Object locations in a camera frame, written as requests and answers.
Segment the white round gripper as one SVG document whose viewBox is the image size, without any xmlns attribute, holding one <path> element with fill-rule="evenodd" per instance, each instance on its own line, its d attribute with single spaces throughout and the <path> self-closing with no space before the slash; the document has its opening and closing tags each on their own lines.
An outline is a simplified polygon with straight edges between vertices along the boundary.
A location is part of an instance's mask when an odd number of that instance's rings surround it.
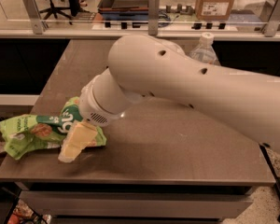
<svg viewBox="0 0 280 224">
<path fill-rule="evenodd" d="M 97 130 L 93 125 L 105 127 L 123 115 L 122 112 L 118 114 L 109 113 L 99 106 L 94 96 L 94 83 L 97 79 L 98 76 L 94 77 L 81 90 L 78 110 L 81 117 L 88 122 L 75 121 L 73 123 L 68 135 L 63 140 L 62 149 L 58 156 L 58 160 L 61 162 L 74 161 L 81 151 L 91 144 L 97 135 Z"/>
</svg>

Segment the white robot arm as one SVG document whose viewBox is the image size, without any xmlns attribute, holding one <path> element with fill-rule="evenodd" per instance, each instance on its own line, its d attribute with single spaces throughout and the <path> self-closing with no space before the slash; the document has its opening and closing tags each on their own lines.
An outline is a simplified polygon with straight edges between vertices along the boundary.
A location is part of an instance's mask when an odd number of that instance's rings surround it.
<svg viewBox="0 0 280 224">
<path fill-rule="evenodd" d="M 280 77 L 202 63 L 149 35 L 114 43 L 108 68 L 81 90 L 78 110 L 104 127 L 148 96 L 192 107 L 280 154 Z"/>
</svg>

